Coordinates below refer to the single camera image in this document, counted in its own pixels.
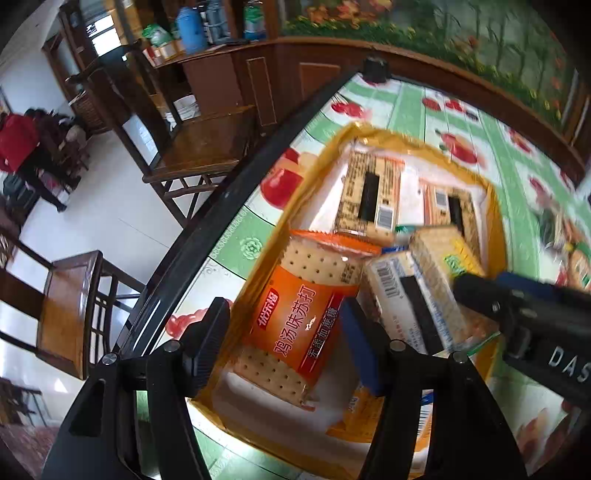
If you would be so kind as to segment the yellow green cracker pack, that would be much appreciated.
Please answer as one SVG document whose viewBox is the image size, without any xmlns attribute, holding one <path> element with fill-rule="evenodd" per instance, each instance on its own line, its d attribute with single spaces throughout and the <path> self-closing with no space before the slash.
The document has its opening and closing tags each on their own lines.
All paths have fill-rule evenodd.
<svg viewBox="0 0 591 480">
<path fill-rule="evenodd" d="M 495 331 L 495 325 L 457 303 L 453 282 L 466 273 L 486 276 L 478 256 L 456 226 L 418 229 L 411 236 L 410 250 L 446 323 L 453 346 L 457 350 L 476 348 Z"/>
</svg>

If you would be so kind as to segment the orange soda cracker pack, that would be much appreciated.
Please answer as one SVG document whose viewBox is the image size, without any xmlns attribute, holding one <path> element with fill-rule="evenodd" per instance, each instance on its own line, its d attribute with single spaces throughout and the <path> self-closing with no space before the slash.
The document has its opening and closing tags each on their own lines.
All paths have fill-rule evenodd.
<svg viewBox="0 0 591 480">
<path fill-rule="evenodd" d="M 339 334 L 342 300 L 359 292 L 381 248 L 341 234 L 290 231 L 233 363 L 242 379 L 312 411 L 310 399 Z"/>
</svg>

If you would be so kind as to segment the green fruit pattern tablecloth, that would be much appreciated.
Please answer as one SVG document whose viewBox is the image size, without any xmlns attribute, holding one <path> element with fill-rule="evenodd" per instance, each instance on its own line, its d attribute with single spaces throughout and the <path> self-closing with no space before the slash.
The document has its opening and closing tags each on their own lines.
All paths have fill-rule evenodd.
<svg viewBox="0 0 591 480">
<path fill-rule="evenodd" d="M 372 84 L 359 74 L 322 106 L 250 194 L 199 266 L 167 321 L 161 341 L 179 336 L 187 322 L 199 321 L 214 297 L 223 296 L 231 303 L 238 296 L 270 238 L 271 228 L 280 220 L 284 205 L 294 188 L 300 186 L 304 173 L 308 173 L 308 163 L 314 162 L 342 126 L 353 120 L 424 141 L 439 149 L 453 165 L 489 181 L 499 202 L 509 266 L 522 275 L 590 293 L 590 253 L 583 253 L 577 246 L 583 242 L 590 248 L 590 207 L 583 205 L 570 178 L 550 158 L 513 128 L 466 102 L 405 81 Z M 408 243 L 411 226 L 450 224 L 450 201 L 454 208 L 458 203 L 462 208 L 467 236 L 468 212 L 474 212 L 478 222 L 484 220 L 482 209 L 477 213 L 476 208 L 484 204 L 480 197 L 476 199 L 474 189 L 452 186 L 451 180 L 440 180 L 443 177 L 431 171 L 419 173 L 419 167 L 411 167 L 406 157 L 404 162 L 397 244 Z M 542 233 L 542 217 L 545 209 L 550 209 L 544 206 L 545 199 L 558 202 L 552 208 L 562 209 L 564 253 L 552 250 L 550 240 L 546 240 L 549 236 Z M 495 394 L 505 395 L 498 398 L 505 402 L 503 408 L 507 406 L 513 427 L 520 426 L 523 432 L 523 422 L 533 420 L 534 413 L 539 413 L 532 425 L 536 428 L 541 428 L 543 421 L 558 421 L 567 415 L 558 414 L 555 394 L 500 362 L 493 362 L 491 385 L 501 388 Z M 346 385 L 351 383 L 351 379 L 346 381 Z M 370 395 L 361 383 L 349 399 L 352 387 L 346 385 L 345 397 L 339 394 L 341 399 L 327 417 L 335 422 L 327 424 L 328 430 L 322 430 L 321 436 L 323 441 L 335 440 L 339 447 L 361 447 L 369 444 L 384 399 Z M 527 393 L 532 398 L 530 413 L 526 413 L 527 403 L 511 410 L 514 397 L 503 390 L 510 386 L 521 388 L 516 395 Z M 189 413 L 212 479 L 315 478 L 238 440 L 237 434 L 223 431 L 200 410 L 197 413 L 196 406 L 190 407 Z"/>
</svg>

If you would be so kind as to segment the yellow cardboard snack box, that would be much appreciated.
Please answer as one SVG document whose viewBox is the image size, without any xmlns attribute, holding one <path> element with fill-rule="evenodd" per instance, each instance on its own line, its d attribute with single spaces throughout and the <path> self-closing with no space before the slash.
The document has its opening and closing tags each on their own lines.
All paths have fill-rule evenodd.
<svg viewBox="0 0 591 480">
<path fill-rule="evenodd" d="M 329 355 L 317 384 L 311 390 L 314 410 L 308 411 L 280 400 L 242 379 L 233 371 L 233 363 L 249 332 L 252 311 L 273 267 L 287 246 L 290 231 L 305 230 L 335 233 L 335 215 L 339 208 L 349 155 L 353 151 L 373 153 L 419 167 L 419 173 L 431 171 L 440 180 L 451 180 L 452 186 L 474 189 L 480 197 L 479 209 L 484 220 L 478 222 L 481 256 L 485 273 L 497 273 L 507 264 L 501 212 L 494 186 L 474 172 L 453 165 L 436 148 L 423 141 L 396 132 L 378 129 L 367 123 L 349 123 L 325 145 L 308 173 L 295 188 L 283 214 L 271 232 L 263 252 L 230 308 L 228 334 L 221 345 L 204 391 L 193 398 L 193 405 L 217 427 L 237 434 L 239 440 L 308 472 L 331 479 L 351 479 L 361 471 L 367 447 L 339 447 L 335 440 L 322 440 L 322 430 L 335 420 L 329 419 L 335 403 L 345 397 L 349 367 L 335 365 L 335 348 L 342 342 L 339 329 L 332 354 Z"/>
</svg>

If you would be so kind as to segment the wooden stool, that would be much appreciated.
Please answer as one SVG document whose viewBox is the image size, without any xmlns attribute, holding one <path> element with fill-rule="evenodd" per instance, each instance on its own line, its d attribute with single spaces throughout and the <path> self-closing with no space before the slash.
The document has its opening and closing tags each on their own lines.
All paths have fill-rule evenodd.
<svg viewBox="0 0 591 480">
<path fill-rule="evenodd" d="M 139 299 L 145 285 L 98 250 L 50 262 L 2 228 L 1 258 L 9 260 L 14 250 L 44 267 L 47 276 L 39 291 L 1 265 L 1 301 L 38 323 L 33 344 L 5 332 L 1 340 L 74 378 L 86 379 L 110 351 L 113 311 L 131 312 L 126 302 Z"/>
</svg>

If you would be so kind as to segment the brown cracker pack barcode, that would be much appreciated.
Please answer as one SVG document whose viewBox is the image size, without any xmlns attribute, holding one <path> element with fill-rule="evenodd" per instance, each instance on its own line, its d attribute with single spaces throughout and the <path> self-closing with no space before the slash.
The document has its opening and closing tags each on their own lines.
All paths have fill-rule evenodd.
<svg viewBox="0 0 591 480">
<path fill-rule="evenodd" d="M 403 167 L 398 159 L 353 151 L 335 215 L 335 232 L 393 246 Z"/>
</svg>

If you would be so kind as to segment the dark wooden chair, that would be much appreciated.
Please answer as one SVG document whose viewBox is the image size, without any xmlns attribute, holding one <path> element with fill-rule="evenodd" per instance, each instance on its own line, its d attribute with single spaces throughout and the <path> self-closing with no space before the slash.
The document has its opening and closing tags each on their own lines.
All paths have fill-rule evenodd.
<svg viewBox="0 0 591 480">
<path fill-rule="evenodd" d="M 256 146 L 256 108 L 238 106 L 228 113 L 184 120 L 140 43 L 121 45 L 95 58 L 66 79 L 89 95 L 149 185 L 174 220 L 185 227 L 200 194 L 211 192 Z M 146 159 L 124 128 L 122 113 L 136 116 L 154 142 Z"/>
</svg>

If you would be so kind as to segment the red clothing pile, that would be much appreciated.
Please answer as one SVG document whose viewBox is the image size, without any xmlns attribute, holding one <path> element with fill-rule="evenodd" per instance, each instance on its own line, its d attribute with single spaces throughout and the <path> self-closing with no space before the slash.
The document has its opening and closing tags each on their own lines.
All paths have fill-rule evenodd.
<svg viewBox="0 0 591 480">
<path fill-rule="evenodd" d="M 39 145 L 39 134 L 33 120 L 18 114 L 1 114 L 1 170 L 16 173 Z"/>
</svg>

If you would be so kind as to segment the green snack bag on cabinet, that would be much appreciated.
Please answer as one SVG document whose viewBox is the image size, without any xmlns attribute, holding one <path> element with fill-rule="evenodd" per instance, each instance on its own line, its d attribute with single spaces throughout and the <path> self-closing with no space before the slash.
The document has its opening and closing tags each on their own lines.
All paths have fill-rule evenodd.
<svg viewBox="0 0 591 480">
<path fill-rule="evenodd" d="M 161 26 L 149 24 L 143 29 L 142 35 L 164 60 L 169 60 L 178 54 L 172 35 Z"/>
</svg>

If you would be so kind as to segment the blue thermos jug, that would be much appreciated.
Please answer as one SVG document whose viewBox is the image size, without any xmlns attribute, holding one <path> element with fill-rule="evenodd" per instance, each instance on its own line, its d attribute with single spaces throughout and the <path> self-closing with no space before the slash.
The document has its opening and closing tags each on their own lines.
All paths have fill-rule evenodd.
<svg viewBox="0 0 591 480">
<path fill-rule="evenodd" d="M 181 7 L 176 17 L 176 26 L 187 54 L 198 53 L 207 48 L 204 26 L 197 9 Z"/>
</svg>

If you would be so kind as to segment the green plastic bottle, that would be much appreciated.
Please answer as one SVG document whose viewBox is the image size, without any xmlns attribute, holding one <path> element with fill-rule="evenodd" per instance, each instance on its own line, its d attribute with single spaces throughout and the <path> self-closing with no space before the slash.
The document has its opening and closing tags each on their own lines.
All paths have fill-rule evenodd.
<svg viewBox="0 0 591 480">
<path fill-rule="evenodd" d="M 243 35 L 247 40 L 266 39 L 266 21 L 263 15 L 263 2 L 259 0 L 247 0 L 243 8 Z"/>
</svg>

